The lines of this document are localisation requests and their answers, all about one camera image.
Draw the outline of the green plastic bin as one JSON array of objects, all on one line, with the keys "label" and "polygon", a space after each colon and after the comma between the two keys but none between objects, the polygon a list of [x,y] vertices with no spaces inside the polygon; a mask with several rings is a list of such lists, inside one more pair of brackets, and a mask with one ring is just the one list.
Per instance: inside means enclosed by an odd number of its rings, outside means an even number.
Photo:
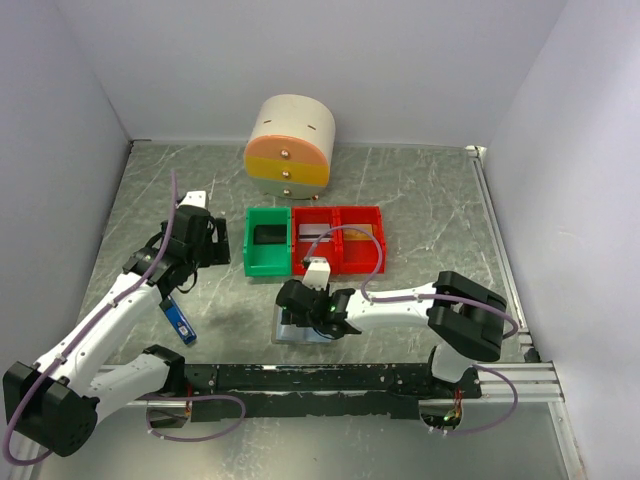
[{"label": "green plastic bin", "polygon": [[[288,243],[254,245],[254,227],[267,224],[285,224],[288,227]],[[246,210],[243,262],[247,277],[280,277],[293,273],[291,208],[251,207]]]}]

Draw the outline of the blue card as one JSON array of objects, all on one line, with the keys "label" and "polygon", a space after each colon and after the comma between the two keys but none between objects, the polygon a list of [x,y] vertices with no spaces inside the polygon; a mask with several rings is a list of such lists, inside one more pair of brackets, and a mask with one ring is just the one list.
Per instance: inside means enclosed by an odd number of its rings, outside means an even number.
[{"label": "blue card", "polygon": [[193,344],[197,339],[197,334],[177,302],[171,296],[167,296],[160,303],[160,308],[181,341],[185,345]]}]

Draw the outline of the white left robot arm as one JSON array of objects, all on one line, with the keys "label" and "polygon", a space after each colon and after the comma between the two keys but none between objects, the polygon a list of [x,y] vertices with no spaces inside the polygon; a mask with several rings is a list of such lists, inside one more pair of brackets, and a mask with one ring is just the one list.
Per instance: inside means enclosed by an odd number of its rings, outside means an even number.
[{"label": "white left robot arm", "polygon": [[31,365],[2,378],[8,435],[15,432],[61,457],[75,453],[95,427],[146,395],[173,399],[186,390],[182,355],[160,345],[105,376],[105,360],[152,310],[201,268],[230,261],[227,222],[204,207],[182,205],[159,233],[124,263],[103,299],[74,330]]}]

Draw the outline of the red double plastic bin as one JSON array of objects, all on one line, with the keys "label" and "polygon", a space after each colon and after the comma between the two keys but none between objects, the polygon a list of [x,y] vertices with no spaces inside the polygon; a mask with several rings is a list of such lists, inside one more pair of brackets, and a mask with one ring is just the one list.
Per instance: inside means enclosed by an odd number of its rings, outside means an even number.
[{"label": "red double plastic bin", "polygon": [[[374,236],[382,249],[380,273],[385,270],[386,241],[383,219],[377,206],[329,206],[294,207],[292,209],[292,263],[293,274],[303,275],[303,259],[312,243],[297,240],[300,224],[329,224],[330,228],[339,225],[371,224]],[[314,256],[325,257],[334,275],[369,274],[377,264],[378,252],[372,240],[345,241],[343,230],[330,234],[329,242],[320,242],[313,252]]]}]

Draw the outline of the grey card holder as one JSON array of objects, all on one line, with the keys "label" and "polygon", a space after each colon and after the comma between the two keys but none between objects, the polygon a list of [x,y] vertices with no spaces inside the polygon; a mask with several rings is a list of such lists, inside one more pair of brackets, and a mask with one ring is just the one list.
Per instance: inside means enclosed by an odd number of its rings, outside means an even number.
[{"label": "grey card holder", "polygon": [[274,306],[271,342],[274,344],[315,345],[328,344],[331,338],[317,333],[311,327],[298,327],[286,324],[290,319],[289,313],[281,307]]}]

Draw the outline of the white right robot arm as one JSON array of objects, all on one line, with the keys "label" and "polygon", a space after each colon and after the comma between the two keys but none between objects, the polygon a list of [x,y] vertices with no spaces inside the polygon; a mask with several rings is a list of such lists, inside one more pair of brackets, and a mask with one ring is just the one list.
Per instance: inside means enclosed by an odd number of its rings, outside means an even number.
[{"label": "white right robot arm", "polygon": [[371,292],[352,288],[314,289],[289,280],[275,304],[283,323],[308,328],[338,340],[377,328],[428,328],[440,339],[424,374],[426,390],[443,398],[455,390],[475,362],[496,362],[502,342],[514,336],[518,323],[506,312],[500,295],[453,271],[433,283],[404,290]]}]

